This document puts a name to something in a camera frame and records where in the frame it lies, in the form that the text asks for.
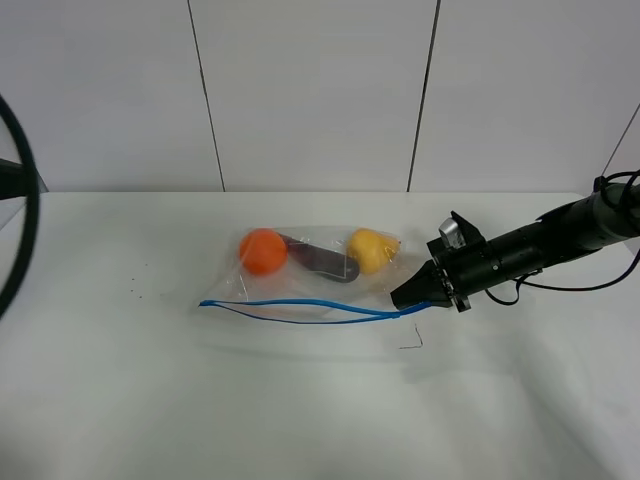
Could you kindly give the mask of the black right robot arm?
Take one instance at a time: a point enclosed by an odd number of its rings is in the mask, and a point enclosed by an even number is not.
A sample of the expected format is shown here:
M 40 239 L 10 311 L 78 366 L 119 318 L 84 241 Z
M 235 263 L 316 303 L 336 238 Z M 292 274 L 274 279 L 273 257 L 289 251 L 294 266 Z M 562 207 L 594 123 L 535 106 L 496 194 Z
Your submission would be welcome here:
M 594 180 L 592 194 L 487 240 L 452 212 L 427 243 L 431 259 L 391 293 L 399 310 L 429 304 L 470 309 L 469 297 L 505 282 L 517 288 L 542 270 L 639 236 L 639 178 L 622 172 Z

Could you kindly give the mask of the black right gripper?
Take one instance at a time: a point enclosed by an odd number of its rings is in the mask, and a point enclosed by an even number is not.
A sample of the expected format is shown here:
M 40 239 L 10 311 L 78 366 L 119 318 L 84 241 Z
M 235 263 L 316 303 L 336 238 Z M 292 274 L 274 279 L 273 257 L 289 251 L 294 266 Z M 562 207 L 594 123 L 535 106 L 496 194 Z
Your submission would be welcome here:
M 462 313 L 471 308 L 469 296 L 490 287 L 495 279 L 494 258 L 488 241 L 480 235 L 460 248 L 447 247 L 442 238 L 427 243 L 434 260 L 428 260 L 409 280 L 391 292 L 397 309 L 421 303 Z

